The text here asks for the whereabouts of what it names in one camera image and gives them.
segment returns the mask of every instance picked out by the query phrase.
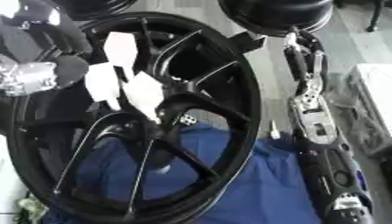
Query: rim lip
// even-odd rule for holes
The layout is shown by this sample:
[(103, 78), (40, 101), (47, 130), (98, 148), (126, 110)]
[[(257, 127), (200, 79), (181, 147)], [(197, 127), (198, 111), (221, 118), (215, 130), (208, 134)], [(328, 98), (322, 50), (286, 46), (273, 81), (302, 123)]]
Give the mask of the rim lip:
[[(269, 26), (268, 24), (265, 24), (265, 26), (263, 26), (263, 25), (250, 23), (249, 18), (246, 17), (245, 15), (241, 13), (234, 14), (226, 5), (225, 0), (219, 0), (218, 2), (221, 9), (226, 14), (226, 16), (228, 16), (233, 22), (235, 22), (236, 24), (238, 24), (239, 26), (245, 28), (250, 32), (268, 35), (272, 37), (279, 37), (279, 38), (283, 38), (287, 34), (288, 30), (270, 29), (268, 28)], [(308, 23), (295, 24), (295, 26), (298, 26), (300, 29), (303, 29), (307, 32), (316, 32), (328, 24), (328, 22), (331, 20), (332, 15), (333, 15), (333, 6), (331, 5), (328, 12), (320, 19), (313, 20)]]
[(115, 6), (107, 8), (102, 8), (102, 10), (96, 10), (91, 12), (78, 12), (78, 11), (67, 11), (69, 16), (76, 21), (88, 21), (95, 19), (104, 19), (105, 17), (109, 17), (111, 15), (120, 13), (122, 11), (127, 10), (131, 5), (133, 5), (137, 0), (124, 0), (118, 3)]
[[(225, 49), (228, 49), (232, 55), (234, 56), (233, 58), (236, 58), (239, 61), (239, 64), (241, 65), (241, 70), (244, 74), (246, 74), (246, 79), (247, 85), (249, 88), (249, 94), (252, 97), (250, 99), (251, 105), (249, 105), (249, 113), (250, 113), (250, 119), (252, 123), (249, 124), (248, 127), (248, 133), (247, 135), (244, 135), (243, 141), (241, 141), (241, 147), (243, 149), (249, 149), (247, 153), (242, 153), (240, 154), (240, 157), (236, 157), (233, 162), (231, 167), (227, 169), (220, 177), (219, 183), (214, 183), (210, 186), (208, 186), (205, 190), (202, 192), (198, 192), (197, 194), (193, 195), (190, 199), (185, 199), (185, 202), (193, 201), (193, 203), (184, 203), (184, 201), (181, 201), (180, 204), (183, 204), (181, 209), (173, 209), (176, 210), (175, 212), (170, 211), (166, 214), (163, 214), (162, 217), (164, 217), (165, 221), (158, 221), (154, 219), (150, 220), (140, 220), (140, 221), (133, 221), (132, 223), (183, 223), (183, 220), (186, 217), (181, 217), (179, 214), (183, 214), (186, 212), (186, 210), (193, 210), (192, 207), (196, 207), (199, 204), (204, 205), (205, 204), (205, 198), (211, 197), (211, 195), (217, 195), (218, 192), (220, 192), (228, 183), (233, 181), (235, 177), (240, 173), (241, 169), (243, 166), (246, 164), (248, 159), (250, 158), (251, 155), (251, 148), (253, 146), (254, 141), (256, 140), (256, 135), (258, 132), (258, 127), (259, 127), (259, 122), (260, 122), (260, 117), (261, 117), (261, 99), (260, 99), (260, 91), (259, 87), (257, 85), (256, 81), (256, 76), (253, 73), (250, 64), (248, 61), (245, 59), (245, 57), (242, 55), (242, 53), (239, 51), (238, 48), (236, 48), (233, 43), (229, 41), (228, 38), (224, 37), (222, 34), (217, 32), (215, 29), (209, 27), (206, 24), (202, 24), (198, 21), (195, 21), (190, 18), (186, 17), (181, 17), (181, 16), (176, 16), (176, 15), (171, 15), (171, 14), (166, 14), (166, 13), (159, 13), (159, 12), (138, 12), (138, 13), (125, 13), (122, 15), (116, 15), (112, 17), (108, 17), (106, 20), (103, 21), (95, 21), (90, 24), (84, 25), (83, 27), (86, 29), (86, 27), (90, 26), (97, 26), (97, 25), (104, 25), (106, 23), (110, 23), (110, 21), (116, 21), (116, 20), (123, 20), (126, 18), (140, 18), (140, 17), (163, 17), (164, 19), (174, 19), (178, 20), (180, 23), (187, 23), (190, 26), (193, 27), (203, 27), (204, 29), (207, 29), (209, 32), (210, 39), (215, 42), (219, 43), (220, 46), (224, 46)], [(23, 169), (25, 168), (25, 164), (23, 164), (23, 159), (20, 157), (18, 154), (18, 151), (22, 151), (21, 147), (19, 146), (20, 143), (16, 141), (18, 139), (18, 129), (15, 129), (15, 121), (18, 119), (18, 113), (15, 113), (16, 111), (19, 112), (21, 109), (20, 106), (23, 106), (24, 102), (28, 102), (29, 97), (20, 97), (17, 98), (14, 101), (13, 104), (13, 113), (12, 117), (10, 119), (10, 134), (8, 138), (8, 143), (9, 143), (9, 149), (10, 149), (10, 156), (12, 159), (12, 163), (16, 167), (17, 172), (19, 173), (21, 179), (26, 183), (26, 185), (31, 189), (31, 191), (39, 197), (43, 202), (45, 202), (47, 205), (50, 206), (55, 206), (57, 208), (60, 208), (60, 210), (63, 210), (69, 214), (75, 215), (77, 217), (81, 217), (83, 219), (86, 219), (88, 221), (99, 221), (99, 222), (106, 222), (106, 223), (124, 223), (124, 221), (119, 221), (118, 219), (108, 219), (108, 216), (103, 216), (103, 217), (97, 217), (96, 215), (92, 215), (91, 213), (89, 214), (81, 214), (78, 213), (78, 211), (75, 211), (75, 209), (72, 209), (67, 203), (64, 202), (58, 202), (54, 196), (50, 195), (48, 196), (45, 193), (45, 190), (42, 189), (37, 189), (32, 187), (32, 181), (34, 178), (32, 178), (29, 175), (29, 170), (28, 169)]]

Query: white container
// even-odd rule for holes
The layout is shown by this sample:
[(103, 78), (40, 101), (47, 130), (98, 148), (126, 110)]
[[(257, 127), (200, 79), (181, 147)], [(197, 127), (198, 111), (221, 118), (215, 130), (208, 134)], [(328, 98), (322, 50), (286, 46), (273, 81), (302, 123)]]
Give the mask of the white container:
[(5, 136), (0, 135), (0, 224), (16, 223), (21, 209), (18, 200), (27, 194), (25, 185), (15, 172)]

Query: robotic hand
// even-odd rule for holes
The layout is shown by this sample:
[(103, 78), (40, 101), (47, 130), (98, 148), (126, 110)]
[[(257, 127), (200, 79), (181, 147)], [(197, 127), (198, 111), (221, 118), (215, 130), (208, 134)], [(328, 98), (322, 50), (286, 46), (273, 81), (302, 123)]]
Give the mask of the robotic hand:
[(289, 100), (290, 119), (304, 182), (323, 223), (374, 223), (372, 200), (353, 146), (323, 97), (327, 58), (317, 38), (293, 28), (284, 54), (298, 88)]
[(30, 95), (66, 88), (88, 71), (91, 45), (50, 0), (0, 0), (0, 91)]

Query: small white object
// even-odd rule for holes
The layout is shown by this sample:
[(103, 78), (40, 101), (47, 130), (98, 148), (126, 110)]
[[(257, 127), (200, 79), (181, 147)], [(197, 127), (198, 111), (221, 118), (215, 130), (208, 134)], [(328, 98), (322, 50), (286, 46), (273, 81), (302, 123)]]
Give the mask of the small white object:
[(278, 140), (281, 138), (280, 131), (279, 129), (277, 129), (277, 124), (275, 123), (275, 121), (271, 122), (270, 136), (273, 140)]
[(132, 33), (112, 31), (103, 47), (108, 61), (122, 67), (128, 79), (135, 76), (133, 66), (137, 59), (137, 41)]
[(157, 174), (163, 175), (163, 174), (168, 173), (168, 172), (170, 171), (171, 168), (172, 168), (172, 167), (168, 164), (168, 165), (165, 166), (164, 168), (159, 169), (159, 170), (156, 170), (156, 173), (157, 173)]
[(52, 10), (51, 14), (49, 15), (49, 23), (51, 25), (56, 25), (56, 26), (60, 25), (61, 18), (60, 18), (60, 13), (57, 10), (55, 9)]
[(85, 86), (95, 102), (106, 101), (113, 110), (121, 109), (117, 100), (120, 96), (120, 84), (110, 63), (90, 66), (85, 76)]
[(156, 108), (164, 100), (163, 85), (147, 73), (141, 72), (122, 88), (130, 104), (143, 112), (150, 120), (160, 122)]

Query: black rim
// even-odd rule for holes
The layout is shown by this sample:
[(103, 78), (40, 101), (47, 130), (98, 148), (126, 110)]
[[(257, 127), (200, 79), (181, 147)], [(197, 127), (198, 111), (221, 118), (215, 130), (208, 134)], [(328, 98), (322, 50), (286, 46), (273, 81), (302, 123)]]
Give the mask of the black rim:
[(77, 21), (104, 18), (125, 11), (137, 0), (55, 0), (62, 5), (70, 17)]
[[(136, 35), (139, 55), (134, 70), (146, 71), (166, 86), (165, 100), (157, 109), (162, 123), (149, 122), (123, 99), (123, 112), (108, 112), (104, 104), (86, 112), (91, 99), (82, 82), (56, 93), (19, 98), (13, 107), (9, 134), (10, 154), (19, 175), (45, 203), (88, 221), (184, 223), (194, 219), (209, 208), (245, 165), (256, 139), (260, 95), (249, 63), (227, 38), (184, 17), (129, 13), (88, 24), (84, 29), (94, 43), (92, 64), (105, 61), (101, 46), (108, 32)], [(227, 121), (227, 148), (211, 167), (176, 141), (179, 118), (189, 109), (209, 111)], [(72, 151), (71, 137), (77, 129), (83, 134), (77, 150)], [(95, 197), (73, 186), (76, 168), (104, 137), (138, 141), (144, 148), (127, 202)], [(51, 159), (59, 165), (51, 167), (52, 173), (37, 148), (59, 148), (52, 151)], [(197, 181), (174, 194), (143, 199), (144, 168), (155, 148), (190, 165), (199, 174)]]
[[(263, 21), (259, 21), (253, 17), (250, 17), (249, 15), (245, 15), (241, 11), (238, 11), (236, 9), (229, 9), (224, 0), (219, 0), (219, 4), (223, 12), (231, 20), (254, 33), (283, 38), (292, 26), (282, 24), (281, 27), (270, 27), (270, 24), (263, 24)], [(332, 14), (333, 7), (331, 6), (331, 9), (322, 18), (304, 24), (295, 24), (295, 26), (307, 32), (315, 32), (323, 28), (329, 22)]]

